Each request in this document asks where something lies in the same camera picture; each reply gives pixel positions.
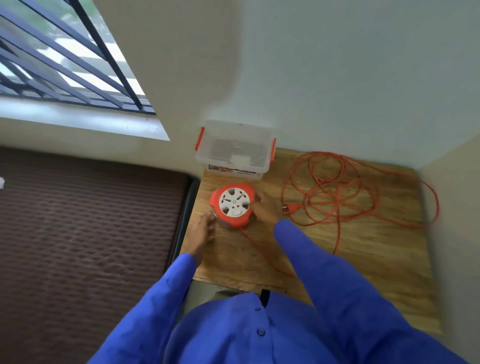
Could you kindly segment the person's right hand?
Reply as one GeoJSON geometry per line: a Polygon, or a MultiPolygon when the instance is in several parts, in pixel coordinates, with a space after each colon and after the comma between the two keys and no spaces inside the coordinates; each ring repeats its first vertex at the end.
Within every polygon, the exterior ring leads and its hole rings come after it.
{"type": "Polygon", "coordinates": [[[250,208],[256,219],[270,228],[274,228],[278,222],[287,219],[280,203],[262,191],[255,193],[255,200],[251,202],[250,208]]]}

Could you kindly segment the person's left hand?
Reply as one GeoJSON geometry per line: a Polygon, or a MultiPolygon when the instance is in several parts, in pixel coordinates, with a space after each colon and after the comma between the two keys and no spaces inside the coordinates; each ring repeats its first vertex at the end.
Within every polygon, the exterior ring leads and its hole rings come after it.
{"type": "Polygon", "coordinates": [[[215,239],[216,219],[213,212],[207,212],[187,229],[184,253],[194,258],[197,268],[203,261],[207,245],[215,239]]]}

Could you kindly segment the orange white extension cord reel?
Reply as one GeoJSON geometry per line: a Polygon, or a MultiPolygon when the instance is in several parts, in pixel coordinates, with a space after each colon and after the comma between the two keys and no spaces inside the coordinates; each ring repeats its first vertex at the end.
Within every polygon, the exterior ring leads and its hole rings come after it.
{"type": "Polygon", "coordinates": [[[248,183],[229,183],[214,190],[209,199],[217,222],[232,230],[247,227],[252,217],[251,203],[256,192],[248,183]]]}

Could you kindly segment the person's right forearm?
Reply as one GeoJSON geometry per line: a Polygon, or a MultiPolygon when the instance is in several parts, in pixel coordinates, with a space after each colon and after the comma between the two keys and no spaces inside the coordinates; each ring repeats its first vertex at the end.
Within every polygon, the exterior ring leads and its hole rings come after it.
{"type": "Polygon", "coordinates": [[[347,359],[353,364],[468,364],[423,331],[349,262],[325,252],[292,222],[273,235],[347,359]]]}

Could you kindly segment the person's left forearm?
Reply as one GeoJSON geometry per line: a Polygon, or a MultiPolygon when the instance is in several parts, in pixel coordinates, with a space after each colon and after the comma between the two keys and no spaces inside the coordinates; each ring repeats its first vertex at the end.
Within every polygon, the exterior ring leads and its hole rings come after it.
{"type": "Polygon", "coordinates": [[[87,364],[159,364],[196,268],[192,254],[179,255],[87,364]]]}

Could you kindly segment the clear plastic box orange latches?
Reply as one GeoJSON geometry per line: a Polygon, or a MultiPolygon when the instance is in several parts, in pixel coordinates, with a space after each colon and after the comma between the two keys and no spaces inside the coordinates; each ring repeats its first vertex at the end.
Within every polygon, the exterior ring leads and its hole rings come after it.
{"type": "Polygon", "coordinates": [[[274,160],[276,141],[273,128],[207,120],[195,144],[195,158],[206,171],[260,180],[274,160]],[[231,164],[233,154],[249,155],[250,166],[231,164]]]}

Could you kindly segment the person's blue shirt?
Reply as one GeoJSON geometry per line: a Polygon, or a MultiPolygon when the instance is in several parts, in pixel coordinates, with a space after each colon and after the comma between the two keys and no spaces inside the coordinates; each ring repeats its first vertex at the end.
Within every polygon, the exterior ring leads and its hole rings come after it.
{"type": "Polygon", "coordinates": [[[192,309],[163,364],[347,364],[312,306],[278,293],[238,294],[192,309]]]}

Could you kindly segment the brown quilted mattress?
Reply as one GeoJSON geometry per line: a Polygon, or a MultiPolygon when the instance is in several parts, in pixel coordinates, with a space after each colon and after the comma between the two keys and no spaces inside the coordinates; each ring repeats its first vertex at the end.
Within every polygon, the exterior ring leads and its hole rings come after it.
{"type": "Polygon", "coordinates": [[[85,364],[165,272],[191,179],[0,147],[0,364],[85,364]]]}

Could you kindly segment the white window sill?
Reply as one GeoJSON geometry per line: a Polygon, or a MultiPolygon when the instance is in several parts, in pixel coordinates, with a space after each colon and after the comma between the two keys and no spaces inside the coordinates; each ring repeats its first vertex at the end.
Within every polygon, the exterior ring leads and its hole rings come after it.
{"type": "Polygon", "coordinates": [[[0,96],[0,118],[169,141],[156,116],[0,96]]]}

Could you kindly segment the dark metal window grille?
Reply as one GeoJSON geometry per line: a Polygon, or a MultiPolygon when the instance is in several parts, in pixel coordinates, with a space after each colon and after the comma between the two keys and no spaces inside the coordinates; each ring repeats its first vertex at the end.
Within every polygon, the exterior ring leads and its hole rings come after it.
{"type": "Polygon", "coordinates": [[[0,97],[156,114],[94,0],[0,0],[0,97]]]}

